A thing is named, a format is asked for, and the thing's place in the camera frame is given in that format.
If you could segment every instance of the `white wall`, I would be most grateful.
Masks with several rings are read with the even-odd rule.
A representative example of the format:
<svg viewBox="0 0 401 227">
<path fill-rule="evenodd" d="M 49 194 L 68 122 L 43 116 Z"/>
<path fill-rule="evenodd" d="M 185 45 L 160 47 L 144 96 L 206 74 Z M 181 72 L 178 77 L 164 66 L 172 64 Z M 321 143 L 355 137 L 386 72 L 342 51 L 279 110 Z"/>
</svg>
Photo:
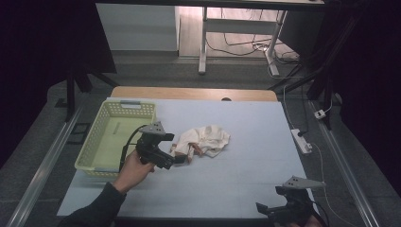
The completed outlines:
<svg viewBox="0 0 401 227">
<path fill-rule="evenodd" d="M 111 50 L 178 50 L 177 7 L 96 6 Z"/>
</svg>

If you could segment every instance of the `metal frame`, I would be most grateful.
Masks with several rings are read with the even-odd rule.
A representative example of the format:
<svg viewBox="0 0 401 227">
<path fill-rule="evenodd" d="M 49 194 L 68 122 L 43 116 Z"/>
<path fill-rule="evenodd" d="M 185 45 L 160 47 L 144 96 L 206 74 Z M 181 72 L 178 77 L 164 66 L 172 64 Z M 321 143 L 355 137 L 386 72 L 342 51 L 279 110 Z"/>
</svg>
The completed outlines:
<svg viewBox="0 0 401 227">
<path fill-rule="evenodd" d="M 7 224 L 8 227 L 25 225 L 26 220 L 33 209 L 33 206 L 35 205 L 36 200 L 39 198 L 39 195 L 41 194 L 42 189 L 47 182 L 47 179 L 54 167 L 54 164 L 56 164 L 61 154 L 61 151 L 64 148 L 65 143 L 67 142 L 67 138 L 70 132 L 74 128 L 74 125 L 77 122 L 77 119 L 82 112 L 83 107 L 85 106 L 88 96 L 89 95 L 87 94 L 83 95 L 83 99 L 80 102 L 75 113 L 71 116 L 70 121 L 65 122 L 62 126 L 49 151 L 44 156 L 44 160 L 36 171 L 35 176 L 32 178 L 32 181 L 27 187 L 24 196 L 18 203 L 17 208 L 15 208 L 14 213 L 9 220 L 9 223 Z"/>
<path fill-rule="evenodd" d="M 264 51 L 264 54 L 269 63 L 271 74 L 274 77 L 279 76 L 280 74 L 277 70 L 277 66 L 274 61 L 273 51 L 278 39 L 278 35 L 280 34 L 280 30 L 283 25 L 285 16 L 286 16 L 286 11 L 279 11 L 279 15 L 276 22 L 208 19 L 207 7 L 204 7 L 202 15 L 199 74 L 204 75 L 206 73 L 207 32 L 220 32 L 220 33 L 271 35 L 269 48 Z"/>
<path fill-rule="evenodd" d="M 273 10 L 302 10 L 325 11 L 327 5 L 320 1 L 305 0 L 96 0 L 96 3 L 153 5 L 153 6 L 183 6 L 234 9 L 273 9 Z"/>
<path fill-rule="evenodd" d="M 309 103 L 309 108 L 313 113 L 317 112 L 315 106 L 311 101 Z M 354 198 L 356 202 L 357 209 L 360 212 L 360 216 L 362 217 L 365 225 L 368 227 L 378 227 L 380 223 L 375 215 L 375 212 L 366 198 L 365 193 L 362 188 L 359 186 L 357 182 L 357 178 L 348 164 L 342 150 L 337 143 L 336 137 L 333 132 L 328 130 L 322 121 L 319 121 L 319 128 L 323 134 L 324 139 L 327 142 L 327 145 L 330 148 L 330 151 L 333 155 L 334 160 L 336 161 L 337 166 L 339 167 L 342 178 L 348 186 L 348 190 L 351 196 Z"/>
</svg>

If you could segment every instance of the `aluminum rail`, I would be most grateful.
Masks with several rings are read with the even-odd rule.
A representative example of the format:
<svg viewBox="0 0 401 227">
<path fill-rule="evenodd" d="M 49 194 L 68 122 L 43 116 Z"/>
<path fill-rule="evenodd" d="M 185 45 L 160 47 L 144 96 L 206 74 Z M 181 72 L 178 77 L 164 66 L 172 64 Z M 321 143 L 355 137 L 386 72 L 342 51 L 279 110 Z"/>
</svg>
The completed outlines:
<svg viewBox="0 0 401 227">
<path fill-rule="evenodd" d="M 313 113 L 318 110 L 315 108 L 312 102 L 308 102 L 309 107 Z M 329 131 L 322 121 L 319 121 L 319 127 L 323 133 L 324 139 L 326 140 L 331 153 L 333 154 L 334 160 L 336 161 L 342 178 L 348 186 L 348 190 L 351 193 L 351 196 L 354 198 L 357 209 L 360 212 L 360 216 L 362 217 L 365 225 L 367 227 L 379 227 L 380 224 L 378 222 L 377 217 L 375 216 L 375 212 L 372 209 L 371 204 L 366 198 L 365 193 L 362 188 L 360 188 L 357 178 L 354 175 L 353 170 L 351 169 L 348 161 L 346 160 L 342 150 L 337 143 L 336 137 L 334 136 L 332 131 Z"/>
<path fill-rule="evenodd" d="M 88 96 L 88 94 L 83 94 L 83 98 L 77 110 L 72 115 L 69 122 L 64 123 L 62 126 L 49 151 L 44 156 L 44 160 L 36 171 L 35 176 L 32 178 L 32 181 L 27 187 L 24 196 L 21 198 L 20 202 L 15 208 L 9 223 L 7 224 L 8 227 L 19 227 L 25 225 L 36 200 L 39 198 L 39 195 L 41 194 L 42 189 L 44 188 L 44 185 L 47 182 L 47 179 L 54 165 L 56 164 L 65 143 L 67 142 L 69 134 L 74 128 L 74 125 L 77 122 L 83 107 L 85 106 Z"/>
</svg>

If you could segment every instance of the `black sleeve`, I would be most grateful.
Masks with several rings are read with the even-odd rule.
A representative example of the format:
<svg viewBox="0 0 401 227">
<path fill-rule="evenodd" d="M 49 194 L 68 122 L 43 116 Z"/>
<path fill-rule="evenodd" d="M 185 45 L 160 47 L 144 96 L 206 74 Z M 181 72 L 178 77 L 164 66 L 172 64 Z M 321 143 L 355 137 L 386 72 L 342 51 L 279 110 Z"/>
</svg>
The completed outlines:
<svg viewBox="0 0 401 227">
<path fill-rule="evenodd" d="M 90 205 L 65 217 L 60 222 L 59 227 L 109 227 L 117 216 L 124 199 L 125 195 L 121 195 L 111 183 L 106 183 L 103 191 Z"/>
</svg>

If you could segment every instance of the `crumpled towel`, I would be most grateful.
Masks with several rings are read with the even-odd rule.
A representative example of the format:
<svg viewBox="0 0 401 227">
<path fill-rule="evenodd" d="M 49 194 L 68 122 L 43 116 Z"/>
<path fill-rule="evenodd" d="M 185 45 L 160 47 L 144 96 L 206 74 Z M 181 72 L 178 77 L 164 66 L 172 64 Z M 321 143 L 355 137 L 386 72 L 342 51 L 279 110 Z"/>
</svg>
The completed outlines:
<svg viewBox="0 0 401 227">
<path fill-rule="evenodd" d="M 215 157 L 228 144 L 229 139 L 230 135 L 217 125 L 191 129 L 180 136 L 170 152 L 172 156 L 188 155 L 188 163 L 191 163 L 195 152 L 200 156 L 206 154 Z"/>
</svg>

